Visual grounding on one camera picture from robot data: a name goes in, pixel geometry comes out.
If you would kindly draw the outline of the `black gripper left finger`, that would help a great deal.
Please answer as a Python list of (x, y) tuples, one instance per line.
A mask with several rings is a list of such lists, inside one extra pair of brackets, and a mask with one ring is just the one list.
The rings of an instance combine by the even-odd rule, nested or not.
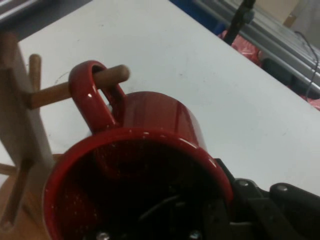
[(202, 208), (202, 217), (204, 240), (232, 239), (227, 209), (222, 199), (216, 198), (206, 201)]

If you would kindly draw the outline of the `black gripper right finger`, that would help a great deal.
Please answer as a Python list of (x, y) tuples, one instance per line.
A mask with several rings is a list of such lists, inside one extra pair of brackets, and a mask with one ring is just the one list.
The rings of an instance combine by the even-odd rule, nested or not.
[(245, 178), (235, 178), (221, 159), (217, 162), (234, 193), (228, 219), (231, 240), (318, 240), (320, 197), (289, 183), (268, 191)]

